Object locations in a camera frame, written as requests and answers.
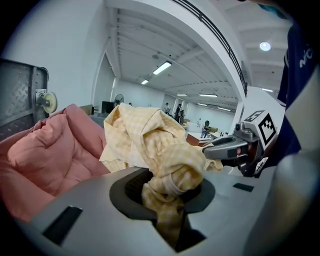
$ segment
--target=navy fabric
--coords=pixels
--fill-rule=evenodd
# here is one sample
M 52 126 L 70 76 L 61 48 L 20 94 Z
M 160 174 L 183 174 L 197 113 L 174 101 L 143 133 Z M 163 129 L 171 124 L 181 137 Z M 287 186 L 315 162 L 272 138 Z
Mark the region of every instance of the navy fabric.
M 286 103 L 286 110 L 304 89 L 317 64 L 314 52 L 297 23 L 293 23 L 290 28 L 287 40 L 288 50 L 284 57 L 285 65 L 278 94 L 278 99 Z M 300 149 L 291 125 L 284 117 L 278 139 L 264 168 L 277 165 L 282 158 L 297 153 Z

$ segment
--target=standing fan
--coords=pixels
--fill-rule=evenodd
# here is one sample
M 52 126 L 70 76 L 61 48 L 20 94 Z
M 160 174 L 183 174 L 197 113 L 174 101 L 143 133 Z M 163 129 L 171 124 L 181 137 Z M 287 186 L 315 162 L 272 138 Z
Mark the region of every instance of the standing fan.
M 115 105 L 118 106 L 120 105 L 120 103 L 125 102 L 125 97 L 122 94 L 118 94 L 117 96 L 115 96 L 114 102 L 115 102 Z

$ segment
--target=ceiling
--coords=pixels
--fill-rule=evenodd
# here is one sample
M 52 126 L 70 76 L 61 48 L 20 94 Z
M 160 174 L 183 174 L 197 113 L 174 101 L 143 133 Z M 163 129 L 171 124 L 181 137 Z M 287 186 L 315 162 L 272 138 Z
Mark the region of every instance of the ceiling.
M 276 96 L 284 68 L 284 55 L 288 48 L 290 22 L 250 1 L 210 1 L 239 32 L 253 73 L 251 85 L 272 90 L 271 95 Z M 268 42 L 271 49 L 262 51 L 261 42 Z
M 192 103 L 235 111 L 238 99 L 220 68 L 191 38 L 170 24 L 131 10 L 117 10 L 117 40 L 121 78 Z M 165 61 L 172 66 L 158 75 Z M 202 97 L 215 94 L 218 97 Z

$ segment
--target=black rectangular slot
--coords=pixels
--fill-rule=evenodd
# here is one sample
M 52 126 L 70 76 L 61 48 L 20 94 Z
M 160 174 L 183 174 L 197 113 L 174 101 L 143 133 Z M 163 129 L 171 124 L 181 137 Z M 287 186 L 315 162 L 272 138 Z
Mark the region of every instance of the black rectangular slot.
M 53 243 L 60 245 L 82 211 L 78 207 L 68 206 L 42 234 Z
M 252 190 L 254 190 L 254 186 L 250 186 L 242 183 L 236 183 L 233 185 L 233 187 L 236 189 L 240 189 L 248 192 L 252 192 Z

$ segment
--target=person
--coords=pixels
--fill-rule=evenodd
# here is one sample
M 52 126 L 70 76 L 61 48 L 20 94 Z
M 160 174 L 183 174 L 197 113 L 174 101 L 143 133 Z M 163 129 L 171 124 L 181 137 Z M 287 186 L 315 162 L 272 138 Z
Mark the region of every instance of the person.
M 176 120 L 180 124 L 180 116 L 181 116 L 181 104 L 178 104 L 176 111 L 174 113 L 174 120 Z
M 284 68 L 277 96 L 278 100 L 286 104 L 285 110 L 287 110 L 302 92 L 316 68 L 317 60 L 314 51 L 306 41 L 298 23 L 274 0 L 250 1 L 259 4 L 262 9 L 276 14 L 281 19 L 292 21 L 287 35 L 288 49 L 284 56 Z M 265 156 L 268 157 L 268 160 L 263 168 L 276 166 L 284 157 L 300 150 L 301 146 L 297 136 L 284 116 L 277 140 L 266 150 L 267 155 Z
M 165 104 L 163 112 L 166 113 L 167 115 L 169 115 L 170 107 L 169 107 L 169 103 L 168 102 Z

